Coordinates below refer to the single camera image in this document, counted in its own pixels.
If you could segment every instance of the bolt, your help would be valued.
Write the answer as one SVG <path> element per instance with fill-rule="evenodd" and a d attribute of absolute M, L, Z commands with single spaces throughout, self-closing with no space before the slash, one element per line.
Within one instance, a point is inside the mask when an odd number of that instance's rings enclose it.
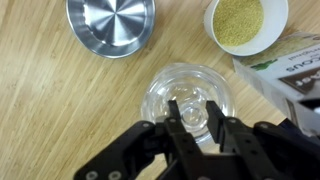
<path fill-rule="evenodd" d="M 142 126 L 147 128 L 147 127 L 150 126 L 150 124 L 148 124 L 148 123 L 143 123 Z"/>
<path fill-rule="evenodd" d="M 236 123 L 237 121 L 235 119 L 229 119 L 229 122 Z"/>
<path fill-rule="evenodd" d="M 121 173 L 119 171 L 112 171 L 109 173 L 109 180 L 119 180 L 121 178 Z"/>
<path fill-rule="evenodd" d="M 177 120 L 175 120 L 175 119 L 170 119 L 169 121 L 170 121 L 171 123 L 177 122 Z"/>
<path fill-rule="evenodd" d="M 260 127 L 264 128 L 264 129 L 268 129 L 268 124 L 260 124 Z"/>
<path fill-rule="evenodd" d="M 86 174 L 86 180 L 96 180 L 98 178 L 98 173 L 96 171 L 90 171 Z"/>
<path fill-rule="evenodd" d="M 198 180 L 210 180 L 210 178 L 205 177 L 205 176 L 201 176 L 201 177 L 198 178 Z"/>

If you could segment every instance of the wood grain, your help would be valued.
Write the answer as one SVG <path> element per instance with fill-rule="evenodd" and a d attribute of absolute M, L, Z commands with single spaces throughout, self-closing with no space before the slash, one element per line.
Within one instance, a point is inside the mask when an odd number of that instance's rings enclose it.
<path fill-rule="evenodd" d="M 99 57 L 73 35 L 65 0 L 0 1 L 0 179 L 72 179 L 74 172 L 140 119 L 155 73 L 173 62 L 224 76 L 246 124 L 284 117 L 234 72 L 206 35 L 208 0 L 156 0 L 148 43 L 118 60 Z M 320 31 L 320 1 L 290 0 L 288 29 Z M 164 168 L 157 157 L 139 179 Z"/>

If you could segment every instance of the metal bowl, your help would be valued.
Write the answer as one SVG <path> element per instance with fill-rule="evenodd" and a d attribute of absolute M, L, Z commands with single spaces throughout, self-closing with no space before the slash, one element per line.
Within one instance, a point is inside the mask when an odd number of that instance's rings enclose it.
<path fill-rule="evenodd" d="M 71 28 L 80 42 L 108 58 L 128 56 L 149 39 L 154 0 L 67 0 Z"/>

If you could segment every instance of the food package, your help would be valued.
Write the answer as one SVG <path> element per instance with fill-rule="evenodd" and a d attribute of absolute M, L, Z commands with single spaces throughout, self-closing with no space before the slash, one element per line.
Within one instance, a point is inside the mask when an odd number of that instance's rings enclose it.
<path fill-rule="evenodd" d="M 233 57 L 233 63 L 304 134 L 320 135 L 320 35 L 296 32 L 259 54 Z"/>

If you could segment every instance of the clear glass bowl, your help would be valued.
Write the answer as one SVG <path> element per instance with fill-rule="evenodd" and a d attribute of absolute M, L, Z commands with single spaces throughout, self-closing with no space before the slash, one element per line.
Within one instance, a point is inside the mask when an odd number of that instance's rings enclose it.
<path fill-rule="evenodd" d="M 143 98 L 142 119 L 155 123 L 158 117 L 169 116 L 168 100 L 177 101 L 181 121 L 198 144 L 211 139 L 206 126 L 206 101 L 214 100 L 226 116 L 235 116 L 233 96 L 226 80 L 202 65 L 175 63 L 164 67 Z"/>

